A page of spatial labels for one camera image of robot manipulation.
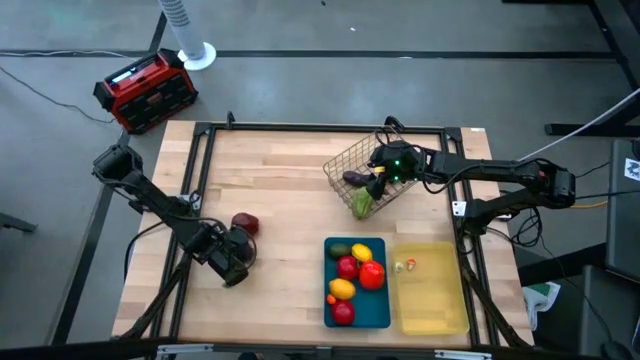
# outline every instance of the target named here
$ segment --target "metal wire basket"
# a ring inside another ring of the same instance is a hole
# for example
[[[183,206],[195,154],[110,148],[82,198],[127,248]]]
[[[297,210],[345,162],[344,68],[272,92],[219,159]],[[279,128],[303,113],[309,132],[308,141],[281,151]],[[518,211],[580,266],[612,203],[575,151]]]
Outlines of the metal wire basket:
[[[389,142],[402,140],[402,137],[393,127],[384,126],[382,130],[389,136]],[[380,146],[380,143],[376,139],[375,133],[371,133],[322,166],[324,173],[327,174],[329,178],[329,185],[338,193],[338,196],[347,204],[349,209],[351,209],[353,193],[358,188],[347,184],[342,178],[342,173],[345,171],[355,171],[365,175],[371,174],[373,169],[369,168],[367,163],[369,162],[371,153],[373,153],[373,150],[378,146]],[[375,201],[374,204],[371,205],[371,211],[365,219],[378,212],[403,192],[409,190],[415,183],[415,181],[387,183],[384,189],[384,195],[382,195],[380,200]]]

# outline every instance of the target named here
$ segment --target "teal tray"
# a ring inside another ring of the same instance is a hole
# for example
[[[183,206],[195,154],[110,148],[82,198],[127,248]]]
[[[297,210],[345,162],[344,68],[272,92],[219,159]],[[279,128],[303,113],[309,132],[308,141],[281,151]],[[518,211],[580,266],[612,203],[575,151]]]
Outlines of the teal tray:
[[[389,277],[387,270],[387,255],[384,240],[380,238],[327,238],[324,241],[324,324],[327,327],[343,327],[336,325],[331,316],[331,305],[326,301],[329,295],[329,281],[338,277],[336,260],[328,255],[331,244],[342,243],[347,245],[363,244],[371,249],[373,260],[380,263],[385,269],[385,281],[382,289],[370,291],[363,289],[357,279],[353,281],[356,287],[356,295],[351,298],[351,303],[356,311],[356,318],[350,327],[384,329],[391,325],[391,311],[389,309]]]

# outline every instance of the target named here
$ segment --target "lemon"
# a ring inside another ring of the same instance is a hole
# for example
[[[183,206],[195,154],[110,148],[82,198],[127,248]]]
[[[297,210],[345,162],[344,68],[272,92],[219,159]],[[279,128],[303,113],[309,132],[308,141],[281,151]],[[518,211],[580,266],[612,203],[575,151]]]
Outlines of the lemon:
[[[356,287],[345,279],[329,281],[329,292],[336,299],[349,300],[356,294]]]
[[[371,250],[368,247],[362,244],[355,244],[351,247],[351,255],[353,255],[356,260],[365,263],[373,260],[373,255],[371,254]]]

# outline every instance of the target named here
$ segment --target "red case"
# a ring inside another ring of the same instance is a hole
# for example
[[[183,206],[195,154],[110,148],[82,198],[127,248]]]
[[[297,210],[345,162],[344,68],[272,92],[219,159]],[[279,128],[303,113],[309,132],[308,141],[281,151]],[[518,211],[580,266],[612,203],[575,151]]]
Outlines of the red case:
[[[93,95],[129,134],[142,134],[193,104],[198,92],[176,53],[160,49],[97,82]]]

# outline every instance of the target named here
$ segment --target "gray floor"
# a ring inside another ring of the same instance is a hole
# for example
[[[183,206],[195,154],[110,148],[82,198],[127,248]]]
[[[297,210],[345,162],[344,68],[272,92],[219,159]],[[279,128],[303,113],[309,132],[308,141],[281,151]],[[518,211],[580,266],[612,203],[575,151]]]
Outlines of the gray floor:
[[[224,50],[606,51],[582,6],[499,0],[187,3],[205,38]],[[7,0],[0,9],[4,49],[143,50],[159,14],[153,0]],[[169,31],[162,46],[177,48]],[[0,57],[0,66],[37,89],[105,120],[109,114],[91,95],[93,82],[128,62]],[[238,121],[378,124],[393,114],[411,125],[484,127],[493,156],[504,159],[551,141],[544,123],[584,123],[630,92],[620,68],[602,61],[221,58],[192,79],[200,98],[179,119],[222,120],[232,110]],[[4,348],[47,341],[99,189],[91,162],[120,129],[48,103],[3,74],[0,94],[0,211],[39,224],[33,235],[0,232]],[[160,126],[131,139],[148,174],[163,131]],[[576,138],[544,156],[580,173],[606,161],[609,145],[607,139]],[[607,186],[602,170],[580,179],[578,193]],[[547,246],[556,255],[604,239],[604,208],[542,214]],[[139,221],[122,199],[113,200],[70,341],[109,337],[124,250]]]

